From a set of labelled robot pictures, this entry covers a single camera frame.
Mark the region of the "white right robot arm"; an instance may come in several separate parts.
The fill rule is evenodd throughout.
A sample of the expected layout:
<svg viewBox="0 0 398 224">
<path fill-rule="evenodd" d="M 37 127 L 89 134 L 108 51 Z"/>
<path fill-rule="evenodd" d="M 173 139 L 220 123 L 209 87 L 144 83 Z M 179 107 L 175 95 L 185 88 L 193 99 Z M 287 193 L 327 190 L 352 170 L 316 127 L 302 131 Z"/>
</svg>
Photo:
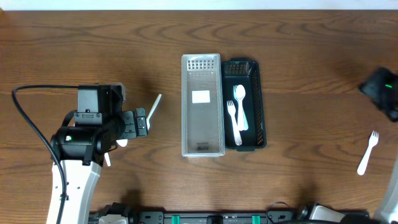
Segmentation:
<svg viewBox="0 0 398 224">
<path fill-rule="evenodd" d="M 391 223 L 397 222 L 397 160 L 395 161 L 392 170 L 391 179 L 387 192 L 377 210 L 374 213 L 374 218 L 382 222 Z"/>
</svg>

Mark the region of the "white plastic spoon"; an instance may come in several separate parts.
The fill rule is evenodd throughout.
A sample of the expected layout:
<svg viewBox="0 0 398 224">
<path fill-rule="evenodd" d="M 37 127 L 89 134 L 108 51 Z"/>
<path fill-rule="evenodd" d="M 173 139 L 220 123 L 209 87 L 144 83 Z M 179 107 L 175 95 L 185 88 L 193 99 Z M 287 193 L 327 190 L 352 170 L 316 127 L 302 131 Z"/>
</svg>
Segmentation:
<svg viewBox="0 0 398 224">
<path fill-rule="evenodd" d="M 149 114 L 146 118 L 146 125 L 147 125 L 147 129 L 150 130 L 150 119 L 152 117 L 152 115 L 154 114 L 155 110 L 158 107 L 158 104 L 160 103 L 160 100 L 162 98 L 162 94 L 159 94 L 156 98 L 156 100 L 154 101 L 154 104 L 152 105 L 152 108 L 149 111 Z"/>
<path fill-rule="evenodd" d="M 128 140 L 127 140 L 127 139 L 120 139 L 120 140 L 117 140 L 116 142 L 117 142 L 117 144 L 118 144 L 120 147 L 126 147 L 127 144 L 128 144 Z"/>
<path fill-rule="evenodd" d="M 236 86 L 236 98 L 238 100 L 238 128 L 240 131 L 245 130 L 244 125 L 244 110 L 243 110 L 243 99 L 246 96 L 246 90 L 242 85 Z"/>
<path fill-rule="evenodd" d="M 104 159 L 105 159 L 106 165 L 108 167 L 110 167 L 111 166 L 111 159 L 110 159 L 110 156 L 109 156 L 108 152 L 104 153 Z"/>
</svg>

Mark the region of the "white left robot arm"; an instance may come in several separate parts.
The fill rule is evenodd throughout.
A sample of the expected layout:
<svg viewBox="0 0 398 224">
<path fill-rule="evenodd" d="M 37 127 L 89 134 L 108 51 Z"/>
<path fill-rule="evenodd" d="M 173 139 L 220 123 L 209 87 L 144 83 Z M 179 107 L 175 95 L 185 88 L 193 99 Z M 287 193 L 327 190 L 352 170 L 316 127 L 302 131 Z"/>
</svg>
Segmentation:
<svg viewBox="0 0 398 224">
<path fill-rule="evenodd" d="M 88 223 L 96 184 L 109 153 L 148 133 L 146 111 L 72 111 L 52 136 L 55 150 L 47 223 Z"/>
</svg>

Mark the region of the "white plastic fork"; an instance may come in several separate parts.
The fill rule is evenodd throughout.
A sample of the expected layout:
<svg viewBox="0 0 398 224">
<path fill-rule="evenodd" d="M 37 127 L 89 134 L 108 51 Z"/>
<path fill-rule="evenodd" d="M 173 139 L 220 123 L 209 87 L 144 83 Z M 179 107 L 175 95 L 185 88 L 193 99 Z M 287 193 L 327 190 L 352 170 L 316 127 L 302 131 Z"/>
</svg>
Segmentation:
<svg viewBox="0 0 398 224">
<path fill-rule="evenodd" d="M 241 135 L 240 135 L 240 132 L 239 132 L 239 129 L 238 129 L 238 124 L 237 124 L 236 117 L 235 117 L 236 107 L 235 107 L 235 105 L 234 105 L 232 100 L 228 100 L 226 102 L 226 104 L 227 104 L 228 113 L 229 113 L 229 115 L 231 117 L 231 123 L 232 123 L 232 127 L 233 127 L 234 142 L 235 142 L 235 144 L 237 146 L 240 146 L 240 145 L 242 145 L 243 142 L 242 142 L 242 139 L 241 139 Z"/>
<path fill-rule="evenodd" d="M 363 155 L 363 158 L 361 159 L 361 161 L 358 165 L 358 168 L 357 168 L 358 175 L 364 175 L 364 173 L 367 169 L 367 166 L 368 166 L 371 151 L 378 144 L 378 141 L 379 141 L 379 133 L 377 131 L 372 131 L 372 133 L 369 137 L 368 147 L 367 147 L 367 149 Z"/>
</svg>

